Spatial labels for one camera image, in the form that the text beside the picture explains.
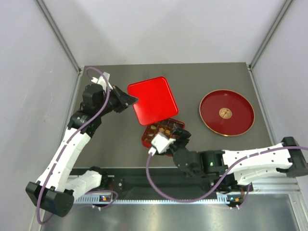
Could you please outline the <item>red square box lid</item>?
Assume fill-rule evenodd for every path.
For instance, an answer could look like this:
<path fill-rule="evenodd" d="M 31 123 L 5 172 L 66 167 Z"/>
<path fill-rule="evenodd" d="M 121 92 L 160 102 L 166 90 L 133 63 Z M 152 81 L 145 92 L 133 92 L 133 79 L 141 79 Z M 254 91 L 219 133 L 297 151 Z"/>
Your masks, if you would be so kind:
<path fill-rule="evenodd" d="M 179 109 L 164 76 L 128 85 L 128 94 L 137 98 L 133 108 L 140 125 L 147 126 L 178 114 Z"/>

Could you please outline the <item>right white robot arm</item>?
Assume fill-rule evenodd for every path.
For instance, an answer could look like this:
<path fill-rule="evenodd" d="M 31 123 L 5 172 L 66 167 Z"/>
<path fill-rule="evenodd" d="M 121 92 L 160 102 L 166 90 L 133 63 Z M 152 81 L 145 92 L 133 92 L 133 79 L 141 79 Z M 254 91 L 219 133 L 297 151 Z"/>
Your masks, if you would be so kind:
<path fill-rule="evenodd" d="M 175 166 L 187 177 L 221 181 L 221 191 L 234 191 L 261 178 L 286 175 L 306 176 L 308 164 L 293 137 L 285 137 L 273 146 L 243 150 L 190 151 L 186 148 L 191 134 L 174 126 L 171 137 L 161 135 L 160 153 L 172 156 Z"/>

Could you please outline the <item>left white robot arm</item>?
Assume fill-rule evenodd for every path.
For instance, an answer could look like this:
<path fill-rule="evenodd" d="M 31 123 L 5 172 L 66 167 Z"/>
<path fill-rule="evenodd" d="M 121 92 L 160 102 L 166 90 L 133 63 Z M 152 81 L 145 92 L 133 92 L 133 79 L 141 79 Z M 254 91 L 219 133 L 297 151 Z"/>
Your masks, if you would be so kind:
<path fill-rule="evenodd" d="M 73 203 L 90 190 L 104 191 L 108 188 L 109 179 L 98 167 L 91 167 L 75 180 L 68 178 L 81 151 L 101 125 L 101 117 L 110 112 L 121 113 L 137 100 L 117 86 L 86 86 L 80 108 L 71 116 L 50 164 L 35 182 L 26 186 L 26 193 L 37 211 L 43 209 L 64 217 Z"/>

